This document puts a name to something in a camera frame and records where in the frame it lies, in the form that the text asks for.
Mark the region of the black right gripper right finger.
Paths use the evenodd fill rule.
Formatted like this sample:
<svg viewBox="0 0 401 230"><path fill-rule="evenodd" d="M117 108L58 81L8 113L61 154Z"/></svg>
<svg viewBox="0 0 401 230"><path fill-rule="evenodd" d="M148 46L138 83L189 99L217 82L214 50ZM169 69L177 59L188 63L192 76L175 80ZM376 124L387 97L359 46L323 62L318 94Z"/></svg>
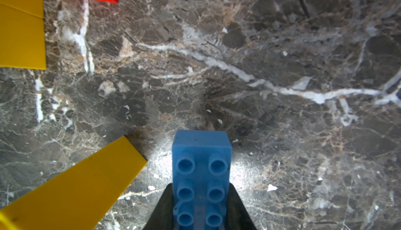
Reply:
<svg viewBox="0 0 401 230"><path fill-rule="evenodd" d="M257 230L232 183L229 184L226 229Z"/></svg>

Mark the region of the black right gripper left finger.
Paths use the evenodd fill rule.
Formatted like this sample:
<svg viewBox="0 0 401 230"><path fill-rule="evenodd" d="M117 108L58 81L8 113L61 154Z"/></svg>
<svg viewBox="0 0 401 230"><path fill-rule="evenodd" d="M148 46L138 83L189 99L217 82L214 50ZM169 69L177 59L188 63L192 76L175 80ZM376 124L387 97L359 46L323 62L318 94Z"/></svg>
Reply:
<svg viewBox="0 0 401 230"><path fill-rule="evenodd" d="M173 230L173 188L168 184L143 230Z"/></svg>

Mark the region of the light blue lego brick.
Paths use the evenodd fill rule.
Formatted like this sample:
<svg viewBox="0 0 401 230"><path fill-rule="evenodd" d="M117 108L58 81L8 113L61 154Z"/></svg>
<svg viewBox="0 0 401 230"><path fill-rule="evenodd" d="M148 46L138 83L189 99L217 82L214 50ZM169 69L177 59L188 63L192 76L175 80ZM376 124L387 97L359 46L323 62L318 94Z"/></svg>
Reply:
<svg viewBox="0 0 401 230"><path fill-rule="evenodd" d="M232 145L224 131L179 130L172 143L176 230L223 230Z"/></svg>

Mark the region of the tall yellow lego brick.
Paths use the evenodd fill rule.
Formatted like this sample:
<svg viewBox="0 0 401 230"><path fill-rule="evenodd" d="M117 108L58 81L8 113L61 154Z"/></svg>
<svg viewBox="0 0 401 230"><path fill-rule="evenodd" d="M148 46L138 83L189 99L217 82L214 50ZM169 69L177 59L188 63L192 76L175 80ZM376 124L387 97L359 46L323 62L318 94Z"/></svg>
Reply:
<svg viewBox="0 0 401 230"><path fill-rule="evenodd" d="M43 0L1 0L1 66L47 68Z"/></svg>

